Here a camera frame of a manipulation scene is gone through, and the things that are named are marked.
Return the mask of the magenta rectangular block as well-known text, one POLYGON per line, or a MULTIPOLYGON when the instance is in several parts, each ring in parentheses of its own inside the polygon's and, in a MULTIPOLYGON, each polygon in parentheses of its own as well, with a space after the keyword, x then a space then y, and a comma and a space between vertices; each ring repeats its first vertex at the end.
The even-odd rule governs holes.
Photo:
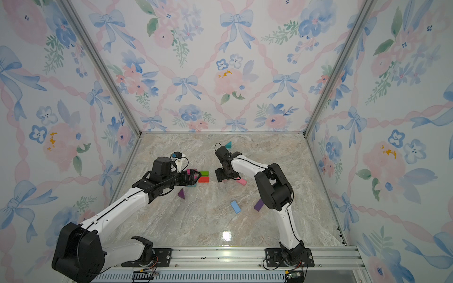
POLYGON ((187 173, 188 173, 189 175, 194 175, 194 176, 196 176, 196 175, 198 174, 198 172, 197 172, 196 170, 193 170, 193 169, 187 169, 186 171, 187 171, 187 173))

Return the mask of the red rectangular block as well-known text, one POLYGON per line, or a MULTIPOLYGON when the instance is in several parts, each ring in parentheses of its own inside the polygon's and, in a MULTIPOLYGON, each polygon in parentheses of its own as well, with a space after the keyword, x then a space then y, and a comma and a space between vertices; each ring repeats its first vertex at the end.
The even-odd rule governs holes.
POLYGON ((209 183, 210 182, 210 178, 209 177, 200 177, 198 179, 198 183, 209 183))

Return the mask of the light pink rectangular block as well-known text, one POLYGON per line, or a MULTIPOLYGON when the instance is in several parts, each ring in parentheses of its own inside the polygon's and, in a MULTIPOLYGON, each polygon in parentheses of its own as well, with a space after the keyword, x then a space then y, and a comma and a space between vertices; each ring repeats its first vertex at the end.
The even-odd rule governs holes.
POLYGON ((243 185, 243 186, 246 186, 247 185, 247 181, 245 179, 239 179, 239 180, 236 180, 237 183, 243 185))

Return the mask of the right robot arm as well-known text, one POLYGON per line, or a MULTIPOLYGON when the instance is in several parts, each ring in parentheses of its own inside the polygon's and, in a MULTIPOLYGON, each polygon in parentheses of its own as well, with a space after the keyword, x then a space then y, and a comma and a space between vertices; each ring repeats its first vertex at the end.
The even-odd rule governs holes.
POLYGON ((276 219, 284 262, 290 266, 308 266, 310 254, 297 231, 292 212, 294 190, 281 167, 253 161, 240 152, 231 153, 225 146, 215 150, 215 155, 221 163, 215 171, 219 182, 240 179, 243 175, 255 180, 261 200, 276 219))

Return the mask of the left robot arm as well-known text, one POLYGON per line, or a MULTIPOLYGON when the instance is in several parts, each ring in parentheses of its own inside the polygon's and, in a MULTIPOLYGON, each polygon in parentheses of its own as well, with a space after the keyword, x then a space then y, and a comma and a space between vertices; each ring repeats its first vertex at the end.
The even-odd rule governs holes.
POLYGON ((59 234, 51 267, 77 283, 90 283, 115 265, 132 263, 144 268, 155 267, 158 257, 153 242, 134 236, 131 240, 107 246, 105 240, 135 212, 167 195, 177 186, 195 185, 201 172, 186 169, 186 157, 175 152, 171 157, 159 157, 141 179, 117 201, 100 213, 64 226, 59 234))

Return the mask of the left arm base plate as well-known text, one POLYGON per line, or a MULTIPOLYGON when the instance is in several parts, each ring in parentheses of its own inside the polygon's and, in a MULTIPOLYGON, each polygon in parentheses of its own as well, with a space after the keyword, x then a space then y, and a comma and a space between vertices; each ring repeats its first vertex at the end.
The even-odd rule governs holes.
POLYGON ((149 259, 138 259, 136 261, 127 261, 121 264, 121 267, 131 268, 153 268, 169 267, 172 255, 171 248, 152 248, 149 250, 151 257, 149 259))

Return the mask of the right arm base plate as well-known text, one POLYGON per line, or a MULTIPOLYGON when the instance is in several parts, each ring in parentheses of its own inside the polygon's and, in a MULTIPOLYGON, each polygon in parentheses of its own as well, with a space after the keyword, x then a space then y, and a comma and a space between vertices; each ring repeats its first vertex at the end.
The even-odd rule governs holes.
POLYGON ((282 256, 281 248, 266 248, 265 250, 265 264, 267 268, 278 267, 296 267, 303 266, 312 268, 315 266, 313 254, 311 249, 304 249, 300 255, 297 255, 295 259, 285 259, 282 256))

